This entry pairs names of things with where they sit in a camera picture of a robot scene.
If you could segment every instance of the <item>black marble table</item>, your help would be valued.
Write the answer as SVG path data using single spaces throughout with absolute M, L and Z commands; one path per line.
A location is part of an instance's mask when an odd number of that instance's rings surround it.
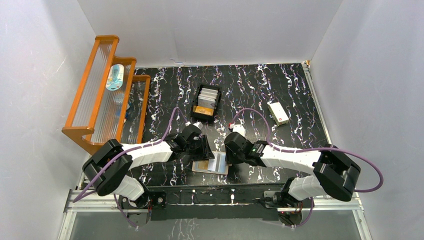
M 225 151 L 224 139 L 230 133 L 228 124 L 242 108 L 253 108 L 265 115 L 275 144 L 312 148 L 327 143 L 300 63 L 139 68 L 135 74 L 151 76 L 143 142 L 163 136 L 176 106 L 189 121 L 196 122 L 196 119 L 190 118 L 196 88 L 199 84 L 210 84 L 222 87 L 217 116 L 213 123 L 201 129 L 207 135 L 212 151 Z M 268 110 L 269 101 L 281 103 L 289 116 L 289 123 L 276 126 Z M 266 125 L 258 114 L 245 111 L 236 123 L 244 125 L 246 138 L 251 142 L 266 138 Z M 171 133 L 180 131 L 184 126 L 182 117 L 176 116 Z M 287 178 L 305 175 L 281 167 L 253 167 L 248 164 L 230 166 L 228 175 L 219 175 L 193 172 L 192 166 L 192 162 L 182 158 L 140 166 L 132 169 L 130 175 L 150 187 L 284 183 Z

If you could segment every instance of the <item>white box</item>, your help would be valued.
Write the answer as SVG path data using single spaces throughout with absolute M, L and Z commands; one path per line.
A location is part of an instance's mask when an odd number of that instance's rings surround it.
M 281 124 L 286 124 L 289 122 L 289 117 L 284 111 L 283 107 L 279 102 L 269 103 L 268 102 L 269 111 L 271 111 L 272 118 L 274 118 L 277 126 Z

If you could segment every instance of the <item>black box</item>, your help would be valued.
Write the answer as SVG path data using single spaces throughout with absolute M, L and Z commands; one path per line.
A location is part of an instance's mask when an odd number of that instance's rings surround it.
M 198 106 L 198 97 L 200 95 L 202 88 L 213 89 L 213 90 L 218 91 L 218 95 L 216 96 L 215 107 L 213 108 L 213 115 L 212 116 L 202 114 L 202 113 L 198 113 L 198 112 L 194 111 L 195 106 Z M 200 86 L 197 88 L 197 93 L 194 96 L 193 101 L 191 102 L 190 117 L 200 119 L 200 120 L 204 120 L 204 121 L 207 121 L 207 122 L 213 122 L 214 119 L 215 119 L 215 115 L 217 115 L 218 103 L 221 100 L 221 95 L 222 95 L 222 91 L 221 91 L 220 86 L 200 84 Z

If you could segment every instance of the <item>orange wooden frame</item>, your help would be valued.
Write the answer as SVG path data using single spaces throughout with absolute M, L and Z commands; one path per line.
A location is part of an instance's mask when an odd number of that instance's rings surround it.
M 124 66 L 130 66 L 129 74 L 127 76 L 127 82 L 125 87 L 124 94 L 124 103 L 128 102 L 131 87 L 133 81 L 146 81 L 146 88 L 144 92 L 144 102 L 142 105 L 141 118 L 140 118 L 140 128 L 137 136 L 137 142 L 141 143 L 143 137 L 143 128 L 144 128 L 144 120 L 146 115 L 147 101 L 149 97 L 149 88 L 150 88 L 150 76 L 148 75 L 134 75 L 135 67 L 136 67 L 136 59 L 134 57 L 117 57 L 115 56 L 115 51 L 118 46 L 119 38 L 116 35 L 101 35 L 96 36 L 93 48 L 91 50 L 91 54 L 88 58 L 87 65 L 85 66 L 85 70 L 82 74 L 81 82 L 76 91 L 75 98 L 73 100 L 71 109 L 69 111 L 68 118 L 66 120 L 65 126 L 62 128 L 62 132 L 67 135 L 70 139 L 72 139 L 76 144 L 78 144 L 81 148 L 86 150 L 89 154 L 93 155 L 97 152 L 100 147 L 104 143 L 95 143 L 91 142 L 91 135 L 95 132 L 95 125 L 97 116 L 99 114 L 100 104 L 102 103 L 103 95 L 105 92 L 105 85 L 109 75 L 109 70 L 112 65 L 122 64 Z M 73 126 L 74 118 L 77 113 L 78 105 L 80 104 L 81 97 L 83 95 L 84 88 L 86 86 L 87 80 L 89 78 L 90 71 L 93 66 L 94 59 L 96 57 L 97 50 L 100 44 L 110 43 L 110 53 L 107 59 L 106 66 L 103 70 L 102 79 L 100 81 L 100 86 L 97 91 L 97 95 L 94 102 L 94 108 L 91 111 L 90 119 L 88 122 L 88 126 Z M 122 105 L 122 109 L 120 111 L 119 122 L 116 131 L 116 139 L 118 141 L 121 140 L 122 131 L 124 128 L 124 118 L 126 112 L 126 104 Z

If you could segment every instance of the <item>white wall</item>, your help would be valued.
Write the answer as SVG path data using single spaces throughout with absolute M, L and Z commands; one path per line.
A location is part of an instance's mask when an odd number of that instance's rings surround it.
M 342 0 L 78 0 L 138 67 L 310 60 Z
M 424 2 L 344 0 L 311 61 L 332 141 L 369 157 L 360 195 L 376 240 L 424 236 Z M 358 188 L 378 182 L 361 164 Z
M 58 237 L 87 158 L 61 128 L 94 37 L 76 0 L 0 3 L 0 239 Z

